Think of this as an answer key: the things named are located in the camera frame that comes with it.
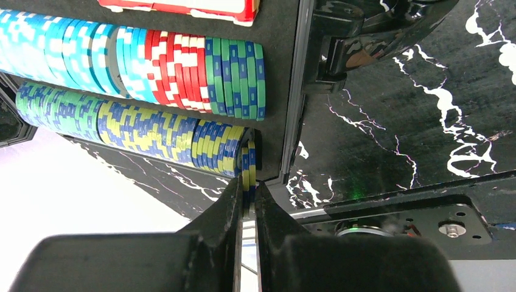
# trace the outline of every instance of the stack of poker chips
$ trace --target stack of poker chips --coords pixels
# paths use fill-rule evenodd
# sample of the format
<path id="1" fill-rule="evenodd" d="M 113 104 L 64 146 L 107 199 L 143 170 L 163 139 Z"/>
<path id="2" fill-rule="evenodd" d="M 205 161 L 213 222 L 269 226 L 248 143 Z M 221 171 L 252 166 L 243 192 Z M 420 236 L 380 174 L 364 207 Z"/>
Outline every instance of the stack of poker chips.
<path id="1" fill-rule="evenodd" d="M 250 41 L 0 9 L 0 70 L 240 119 L 265 118 L 263 48 Z"/>
<path id="2" fill-rule="evenodd" d="M 31 125 L 140 155 L 245 177 L 256 185 L 254 131 L 25 82 L 16 95 Z"/>

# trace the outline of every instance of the red and white box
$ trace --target red and white box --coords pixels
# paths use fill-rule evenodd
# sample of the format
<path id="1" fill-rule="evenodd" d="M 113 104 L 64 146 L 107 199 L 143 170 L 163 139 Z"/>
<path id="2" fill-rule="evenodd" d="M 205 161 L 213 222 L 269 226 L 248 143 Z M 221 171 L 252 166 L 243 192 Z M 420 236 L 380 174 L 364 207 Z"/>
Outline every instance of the red and white box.
<path id="1" fill-rule="evenodd" d="M 260 0 L 98 0 L 113 12 L 124 9 L 190 14 L 193 17 L 223 19 L 240 26 L 252 26 Z"/>

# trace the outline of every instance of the bolt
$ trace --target bolt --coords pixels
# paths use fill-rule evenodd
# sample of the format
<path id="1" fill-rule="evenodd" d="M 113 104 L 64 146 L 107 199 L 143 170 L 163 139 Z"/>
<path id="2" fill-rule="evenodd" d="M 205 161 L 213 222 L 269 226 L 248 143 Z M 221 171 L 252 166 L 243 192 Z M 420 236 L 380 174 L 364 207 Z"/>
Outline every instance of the bolt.
<path id="1" fill-rule="evenodd" d="M 466 233 L 466 228 L 462 227 L 461 225 L 451 223 L 443 224 L 441 227 L 439 227 L 439 231 L 442 234 L 445 234 L 447 237 L 457 238 Z"/>

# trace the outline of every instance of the screw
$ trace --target screw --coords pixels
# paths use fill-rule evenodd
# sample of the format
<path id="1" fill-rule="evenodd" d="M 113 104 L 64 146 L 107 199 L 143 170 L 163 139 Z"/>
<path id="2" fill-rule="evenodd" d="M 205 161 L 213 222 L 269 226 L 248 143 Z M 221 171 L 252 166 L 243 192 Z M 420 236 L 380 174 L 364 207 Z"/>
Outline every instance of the screw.
<path id="1" fill-rule="evenodd" d="M 462 227 L 458 224 L 443 224 L 441 227 L 439 227 L 439 231 L 442 234 L 445 234 L 447 237 L 450 238 L 457 238 L 461 236 L 462 234 L 466 233 L 466 228 Z"/>

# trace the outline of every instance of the marble surface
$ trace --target marble surface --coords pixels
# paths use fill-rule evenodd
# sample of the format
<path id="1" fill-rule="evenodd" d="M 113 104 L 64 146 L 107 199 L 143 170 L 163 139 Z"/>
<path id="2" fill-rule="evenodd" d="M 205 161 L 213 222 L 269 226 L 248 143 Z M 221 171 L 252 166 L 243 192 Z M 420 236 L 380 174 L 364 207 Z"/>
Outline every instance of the marble surface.
<path id="1" fill-rule="evenodd" d="M 293 211 L 513 170 L 515 5 L 460 0 L 417 46 L 352 71 L 338 94 L 308 96 L 290 180 L 273 191 L 280 205 Z M 228 183 L 82 147 L 187 218 Z"/>

